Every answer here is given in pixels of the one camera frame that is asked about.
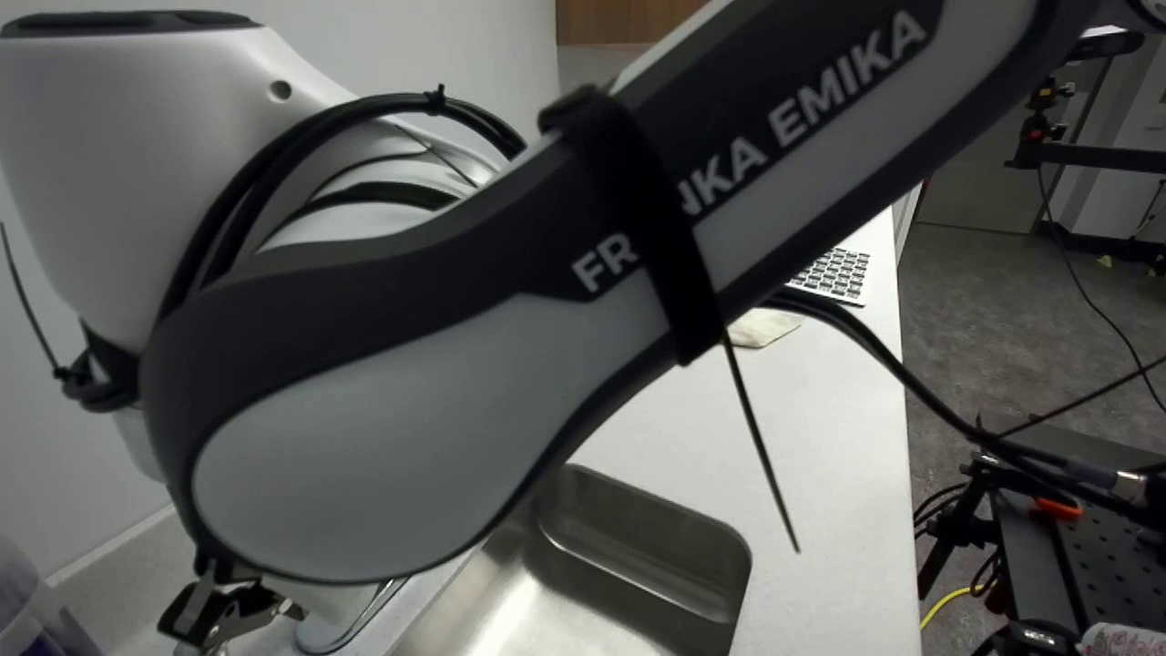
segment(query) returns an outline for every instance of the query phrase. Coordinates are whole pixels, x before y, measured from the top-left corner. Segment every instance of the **metal sink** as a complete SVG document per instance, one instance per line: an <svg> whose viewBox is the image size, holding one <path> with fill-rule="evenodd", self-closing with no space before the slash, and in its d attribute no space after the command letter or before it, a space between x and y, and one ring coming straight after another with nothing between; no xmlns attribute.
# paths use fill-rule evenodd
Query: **metal sink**
<svg viewBox="0 0 1166 656"><path fill-rule="evenodd" d="M519 502L398 656L720 656L750 550L720 521L564 466Z"/></svg>

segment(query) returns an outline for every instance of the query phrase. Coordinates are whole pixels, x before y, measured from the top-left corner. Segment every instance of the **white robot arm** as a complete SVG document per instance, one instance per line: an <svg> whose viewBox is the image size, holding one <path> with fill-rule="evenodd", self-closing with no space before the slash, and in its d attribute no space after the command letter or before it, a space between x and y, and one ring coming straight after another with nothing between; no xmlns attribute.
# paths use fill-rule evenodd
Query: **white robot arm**
<svg viewBox="0 0 1166 656"><path fill-rule="evenodd" d="M31 18L0 37L0 161L57 290L133 360L119 411L185 527L378 584L472 545L710 346L658 242L693 240L715 325L744 312L1059 66L1088 8L733 0L505 176L376 116L450 111L513 156L496 120L349 99L244 18ZM354 193L381 183L412 196Z"/></svg>

